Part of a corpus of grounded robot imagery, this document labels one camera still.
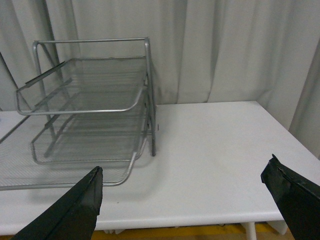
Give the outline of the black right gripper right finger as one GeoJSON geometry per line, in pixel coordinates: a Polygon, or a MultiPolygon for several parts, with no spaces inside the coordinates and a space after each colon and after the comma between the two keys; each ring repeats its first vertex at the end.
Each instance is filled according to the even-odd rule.
{"type": "Polygon", "coordinates": [[[320,186],[283,165],[273,154],[261,182],[296,240],[320,238],[320,186]]]}

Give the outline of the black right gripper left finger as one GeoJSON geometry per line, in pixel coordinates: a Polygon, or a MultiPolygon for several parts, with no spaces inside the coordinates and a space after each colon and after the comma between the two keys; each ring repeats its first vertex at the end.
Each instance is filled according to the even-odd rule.
{"type": "Polygon", "coordinates": [[[103,169],[93,168],[13,240],[90,240],[103,200],[103,169]]]}

